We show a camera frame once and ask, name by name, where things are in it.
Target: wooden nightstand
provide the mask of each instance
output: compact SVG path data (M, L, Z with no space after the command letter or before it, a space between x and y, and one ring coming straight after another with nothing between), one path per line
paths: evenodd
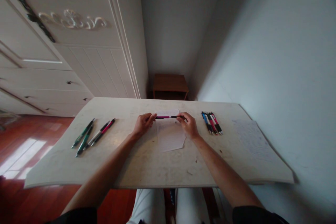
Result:
M153 98L162 100L185 100L189 89L184 75L155 74Z

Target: white table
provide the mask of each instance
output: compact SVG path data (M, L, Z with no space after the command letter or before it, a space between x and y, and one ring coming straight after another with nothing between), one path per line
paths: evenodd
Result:
M25 188L83 184L132 131L139 114L176 108L196 118L201 136L245 181L294 182L292 171L278 156L273 162L255 159L240 142L231 120L250 119L238 104L96 97L78 113L56 145L28 173ZM209 134L201 111L215 113L223 136ZM71 149L71 146L90 120L96 118L93 129L96 132L114 117L117 120L106 135L75 158L77 149ZM165 153L158 151L157 142L156 127L152 127L132 149L113 188L216 186L190 139L185 140L183 149Z

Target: door handle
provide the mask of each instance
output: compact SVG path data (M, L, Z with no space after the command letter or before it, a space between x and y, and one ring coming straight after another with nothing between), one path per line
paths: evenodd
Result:
M22 6L28 11L27 13L27 18L34 22L37 23L37 25L41 28L41 30L44 32L44 34L50 39L51 42L56 43L55 39L51 35L51 33L48 31L48 29L44 26L42 21L38 18L38 16L34 13L32 8L29 6L29 4L26 2L26 0L18 0Z

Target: sheet of paper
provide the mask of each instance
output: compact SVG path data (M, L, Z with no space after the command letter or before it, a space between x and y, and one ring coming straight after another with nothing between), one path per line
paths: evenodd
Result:
M176 116L179 110L161 110L156 113L158 116ZM160 152L183 148L186 136L181 124L175 118L156 120L156 130Z
M240 141L254 158L270 162L276 160L277 154L264 138L256 121L232 120L232 122Z

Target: hand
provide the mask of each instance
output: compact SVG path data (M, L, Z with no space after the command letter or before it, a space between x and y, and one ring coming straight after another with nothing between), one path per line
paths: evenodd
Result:
M184 132L189 135L191 139L195 139L200 136L194 117L189 115L187 112L179 113L177 116L178 117L176 118L176 120L181 123Z
M156 116L152 113L139 115L132 134L137 138L142 137L153 126Z

